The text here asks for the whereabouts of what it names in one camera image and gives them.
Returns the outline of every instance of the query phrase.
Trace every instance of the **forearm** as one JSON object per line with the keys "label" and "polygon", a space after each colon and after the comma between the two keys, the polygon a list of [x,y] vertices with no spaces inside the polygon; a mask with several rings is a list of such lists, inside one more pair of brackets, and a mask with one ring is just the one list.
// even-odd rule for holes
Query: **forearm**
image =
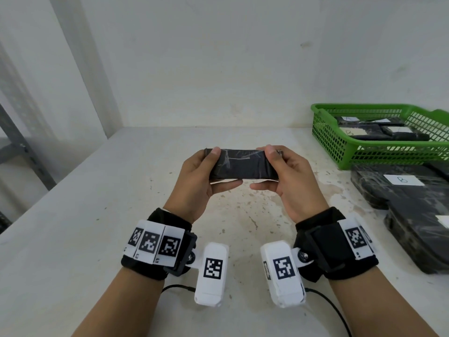
{"label": "forearm", "polygon": [[122,268],[72,337],[147,336],[163,286]]}
{"label": "forearm", "polygon": [[329,283],[356,337],[437,337],[379,268]]}

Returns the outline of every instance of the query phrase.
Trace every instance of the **hand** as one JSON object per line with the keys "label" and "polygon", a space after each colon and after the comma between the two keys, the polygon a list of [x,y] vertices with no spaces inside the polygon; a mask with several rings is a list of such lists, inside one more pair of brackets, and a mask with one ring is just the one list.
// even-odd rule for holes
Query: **hand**
{"label": "hand", "polygon": [[242,180],[214,184],[213,180],[209,180],[210,172],[218,161],[220,152],[220,148],[215,147],[206,158],[204,150],[188,158],[182,165],[175,188],[163,208],[193,224],[204,213],[207,202],[213,194],[241,185]]}
{"label": "hand", "polygon": [[[295,222],[301,222],[329,208],[309,162],[284,146],[257,148],[265,155],[279,176],[277,181],[252,183],[251,189],[271,190],[277,193],[285,210]],[[276,150],[282,150],[284,159]]]}

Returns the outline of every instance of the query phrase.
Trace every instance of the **black plastic buckle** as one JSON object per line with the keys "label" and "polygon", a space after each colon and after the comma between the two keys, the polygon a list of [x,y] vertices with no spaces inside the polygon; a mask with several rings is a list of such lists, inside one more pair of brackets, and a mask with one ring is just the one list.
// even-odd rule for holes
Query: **black plastic buckle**
{"label": "black plastic buckle", "polygon": [[312,228],[312,229],[304,232],[306,241],[310,244],[310,246],[313,249],[313,253],[317,256],[317,259],[315,259],[315,261],[317,262],[318,266],[326,273],[341,270],[342,268],[345,267],[345,263],[343,262],[337,267],[333,267],[333,268],[330,267],[330,265],[326,261],[324,254],[322,253],[321,249],[318,247],[317,242],[313,238],[312,233],[319,230],[320,228],[321,228],[321,226],[317,226],[315,228]]}
{"label": "black plastic buckle", "polygon": [[176,259],[175,266],[164,266],[164,271],[174,275],[175,277],[179,277],[188,262],[188,257],[190,256],[192,249],[195,248],[197,238],[198,237],[194,233],[185,231],[181,246],[179,247],[178,258]]}

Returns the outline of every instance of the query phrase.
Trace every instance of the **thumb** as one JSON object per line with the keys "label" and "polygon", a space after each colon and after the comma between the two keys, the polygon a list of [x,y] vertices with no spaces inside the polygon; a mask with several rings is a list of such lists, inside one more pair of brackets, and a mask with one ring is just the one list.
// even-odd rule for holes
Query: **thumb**
{"label": "thumb", "polygon": [[215,147],[212,149],[209,155],[205,157],[205,159],[201,162],[198,167],[201,172],[207,173],[207,177],[209,177],[210,172],[217,163],[218,158],[220,157],[221,149],[219,147]]}
{"label": "thumb", "polygon": [[279,155],[276,149],[270,144],[265,147],[265,156],[267,156],[267,160],[271,163],[279,176],[289,168],[282,156]]}

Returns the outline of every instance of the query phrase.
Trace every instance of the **fingernail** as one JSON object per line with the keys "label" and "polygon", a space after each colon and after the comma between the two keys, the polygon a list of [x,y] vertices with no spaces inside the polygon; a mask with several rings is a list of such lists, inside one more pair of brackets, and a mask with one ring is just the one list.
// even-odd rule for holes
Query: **fingernail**
{"label": "fingernail", "polygon": [[274,147],[273,147],[271,144],[267,144],[267,146],[265,147],[265,149],[267,150],[267,152],[268,152],[269,154],[276,151],[276,149],[274,149]]}

